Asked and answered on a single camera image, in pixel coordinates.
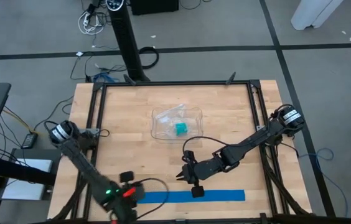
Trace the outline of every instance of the black box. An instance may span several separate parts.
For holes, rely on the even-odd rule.
[[[178,0],[130,0],[133,15],[158,12],[174,12],[178,10]]]

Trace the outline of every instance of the wooden table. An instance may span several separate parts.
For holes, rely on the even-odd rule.
[[[73,99],[70,120],[79,128],[85,128],[92,94],[92,84],[78,84]],[[274,80],[262,80],[261,89],[268,114],[282,104],[278,86]],[[101,91],[97,93],[95,111],[98,111]],[[181,161],[181,144],[163,144],[151,136],[151,113],[154,108],[171,108],[181,103],[199,107],[203,113],[204,135],[228,143],[238,143],[255,132],[246,85],[174,85],[174,86],[117,86],[108,87],[102,129],[110,130],[110,136],[101,138],[98,148],[97,169],[110,179],[118,181],[119,173],[132,170],[136,180],[156,177],[164,180],[171,191],[190,190],[191,185],[176,181],[176,175],[184,164]],[[258,114],[260,106],[256,101]],[[93,127],[97,113],[94,113]],[[293,145],[289,138],[286,144]],[[201,139],[191,144],[198,161],[209,159],[211,153],[222,145]],[[283,145],[279,146],[279,166],[283,182],[302,208],[311,211],[306,188],[301,175],[296,153]],[[77,179],[77,170],[63,157],[57,173],[49,218],[54,217],[70,198]],[[243,189],[244,202],[167,203],[158,211],[142,220],[206,219],[206,218],[251,218],[264,212],[271,216],[264,173],[258,147],[250,151],[236,169],[219,173],[201,181],[205,190]],[[146,183],[146,191],[161,191],[163,186]],[[281,211],[276,193],[276,203]],[[142,214],[157,204],[138,205]],[[83,201],[79,206],[79,215]],[[91,221],[107,221],[106,214],[94,200],[91,201]]]

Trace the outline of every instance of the clear plastic bag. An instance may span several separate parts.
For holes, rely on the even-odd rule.
[[[153,138],[165,142],[184,142],[194,136],[203,135],[202,110],[188,109],[184,104],[165,110],[152,111]]]

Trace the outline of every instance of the black stand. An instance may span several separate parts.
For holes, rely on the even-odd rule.
[[[126,4],[123,4],[117,11],[109,10],[109,15],[129,77],[136,82],[149,82],[150,79],[145,76],[143,66],[141,65]]]

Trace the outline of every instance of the blue tape strip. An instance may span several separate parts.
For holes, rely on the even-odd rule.
[[[138,203],[162,203],[167,192],[146,192],[145,198]],[[205,196],[193,198],[190,191],[171,191],[168,203],[187,203],[187,202],[229,202],[245,201],[244,190],[205,190]]]

